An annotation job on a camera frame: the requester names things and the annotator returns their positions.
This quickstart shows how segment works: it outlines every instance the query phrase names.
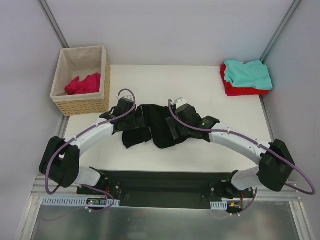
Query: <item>black bracket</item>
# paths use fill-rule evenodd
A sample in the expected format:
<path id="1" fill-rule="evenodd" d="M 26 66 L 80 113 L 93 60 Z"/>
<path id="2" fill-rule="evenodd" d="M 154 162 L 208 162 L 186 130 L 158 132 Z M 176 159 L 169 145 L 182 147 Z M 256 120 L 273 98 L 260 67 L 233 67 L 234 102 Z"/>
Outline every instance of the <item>black bracket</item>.
<path id="1" fill-rule="evenodd" d="M 58 136 L 54 136 L 49 140 L 39 166 L 40 173 L 46 174 L 50 158 L 65 143 L 65 140 Z M 59 157 L 59 154 L 64 154 L 63 159 Z M 49 178 L 61 187 L 67 188 L 70 187 L 78 177 L 80 150 L 77 146 L 68 145 L 59 154 L 52 162 Z"/>
<path id="2" fill-rule="evenodd" d="M 288 160 L 293 165 L 296 165 L 286 144 L 283 141 L 276 139 L 274 142 L 269 144 L 270 150 Z M 260 182 L 268 189 L 275 192 L 280 192 L 292 172 L 293 168 L 277 157 L 273 156 L 271 153 L 266 152 L 265 154 L 261 154 L 259 172 L 257 175 Z"/>

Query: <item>black mounting plate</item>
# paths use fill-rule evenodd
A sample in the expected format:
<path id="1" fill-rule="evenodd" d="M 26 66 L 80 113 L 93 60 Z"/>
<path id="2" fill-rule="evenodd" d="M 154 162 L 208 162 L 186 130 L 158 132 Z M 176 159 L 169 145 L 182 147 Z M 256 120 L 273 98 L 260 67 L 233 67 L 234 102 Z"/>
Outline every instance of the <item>black mounting plate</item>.
<path id="1" fill-rule="evenodd" d="M 210 172 L 154 172 L 105 171 L 107 187 L 122 207 L 210 209 L 210 202 L 220 202 L 214 187 L 233 174 Z M 253 198 L 252 188 L 243 191 L 245 198 Z M 78 187 L 78 195 L 101 195 L 85 187 Z M 241 198 L 239 191 L 235 198 Z"/>

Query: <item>teal towel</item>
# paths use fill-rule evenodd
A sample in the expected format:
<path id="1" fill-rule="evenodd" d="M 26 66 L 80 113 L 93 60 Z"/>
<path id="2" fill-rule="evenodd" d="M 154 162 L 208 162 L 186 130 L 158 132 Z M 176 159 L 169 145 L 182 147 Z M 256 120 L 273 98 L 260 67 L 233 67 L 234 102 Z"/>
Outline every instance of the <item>teal towel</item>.
<path id="1" fill-rule="evenodd" d="M 260 60 L 246 64 L 234 60 L 224 61 L 226 70 L 224 80 L 235 88 L 254 88 L 258 90 L 271 90 L 272 82 L 268 68 Z"/>

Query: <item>red towel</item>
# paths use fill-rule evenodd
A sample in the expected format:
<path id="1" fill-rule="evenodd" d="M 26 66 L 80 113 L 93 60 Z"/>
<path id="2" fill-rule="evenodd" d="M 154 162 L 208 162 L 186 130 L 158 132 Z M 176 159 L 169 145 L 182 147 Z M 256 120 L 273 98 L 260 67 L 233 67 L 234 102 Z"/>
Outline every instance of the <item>red towel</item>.
<path id="1" fill-rule="evenodd" d="M 225 87 L 225 94 L 231 96 L 242 96 L 242 95 L 266 95 L 269 93 L 268 90 L 258 90 L 252 87 L 233 87 L 230 82 L 225 81 L 225 70 L 227 66 L 221 64 L 220 74 L 223 85 Z"/>
<path id="2" fill-rule="evenodd" d="M 89 75 L 83 81 L 79 81 L 79 78 L 77 76 L 64 88 L 68 95 L 92 94 L 100 91 L 100 73 Z"/>

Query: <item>pink cloth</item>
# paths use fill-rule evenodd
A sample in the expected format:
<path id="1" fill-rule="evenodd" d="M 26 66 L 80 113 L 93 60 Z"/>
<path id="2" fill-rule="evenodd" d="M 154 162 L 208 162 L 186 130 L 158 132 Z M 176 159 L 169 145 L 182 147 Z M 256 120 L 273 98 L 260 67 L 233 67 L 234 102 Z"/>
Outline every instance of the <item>pink cloth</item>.
<path id="1" fill-rule="evenodd" d="M 89 75 L 83 81 L 79 81 L 79 78 L 77 76 L 64 88 L 68 95 L 92 94 L 100 91 L 100 73 Z"/>

